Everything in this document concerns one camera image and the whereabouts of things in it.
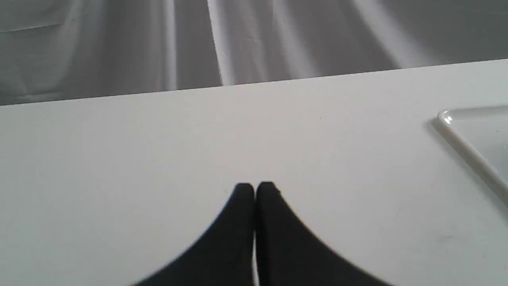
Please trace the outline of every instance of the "tabletop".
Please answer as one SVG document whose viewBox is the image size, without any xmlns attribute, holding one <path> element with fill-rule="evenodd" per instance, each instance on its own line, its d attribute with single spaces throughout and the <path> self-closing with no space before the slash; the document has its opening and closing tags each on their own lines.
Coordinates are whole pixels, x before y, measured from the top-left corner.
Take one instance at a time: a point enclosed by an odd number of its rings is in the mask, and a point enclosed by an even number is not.
<svg viewBox="0 0 508 286">
<path fill-rule="evenodd" d="M 0 284 L 125 285 L 237 182 L 274 181 L 395 285 L 505 285 L 508 210 L 436 131 L 507 104 L 508 60 L 0 106 Z"/>
</svg>

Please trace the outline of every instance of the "white tray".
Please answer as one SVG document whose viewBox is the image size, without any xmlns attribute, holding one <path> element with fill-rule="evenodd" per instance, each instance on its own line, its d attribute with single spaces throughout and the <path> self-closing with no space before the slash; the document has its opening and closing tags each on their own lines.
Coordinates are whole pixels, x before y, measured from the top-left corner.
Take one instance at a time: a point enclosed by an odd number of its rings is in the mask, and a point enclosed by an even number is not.
<svg viewBox="0 0 508 286">
<path fill-rule="evenodd" d="M 508 193 L 508 105 L 446 109 L 437 118 L 446 132 L 505 194 Z"/>
</svg>

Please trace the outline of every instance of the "black object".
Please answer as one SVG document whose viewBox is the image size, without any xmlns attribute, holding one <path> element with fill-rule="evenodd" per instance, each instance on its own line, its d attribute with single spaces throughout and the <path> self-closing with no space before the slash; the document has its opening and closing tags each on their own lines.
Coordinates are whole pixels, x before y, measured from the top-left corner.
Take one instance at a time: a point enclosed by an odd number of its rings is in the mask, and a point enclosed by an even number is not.
<svg viewBox="0 0 508 286">
<path fill-rule="evenodd" d="M 277 187 L 256 194 L 256 256 L 260 286 L 386 286 L 334 253 L 293 213 Z"/>
<path fill-rule="evenodd" d="M 238 184 L 202 237 L 138 286 L 252 286 L 254 189 Z"/>
</svg>

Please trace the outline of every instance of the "white table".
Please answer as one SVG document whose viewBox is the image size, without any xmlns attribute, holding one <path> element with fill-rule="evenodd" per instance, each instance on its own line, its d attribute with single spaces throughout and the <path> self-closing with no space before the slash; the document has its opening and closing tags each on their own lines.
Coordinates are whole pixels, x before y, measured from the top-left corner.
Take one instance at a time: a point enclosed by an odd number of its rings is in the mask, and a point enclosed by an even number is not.
<svg viewBox="0 0 508 286">
<path fill-rule="evenodd" d="M 0 107 L 0 284 L 126 285 L 273 180 L 396 285 L 506 285 L 508 211 L 431 125 L 508 60 Z"/>
</svg>

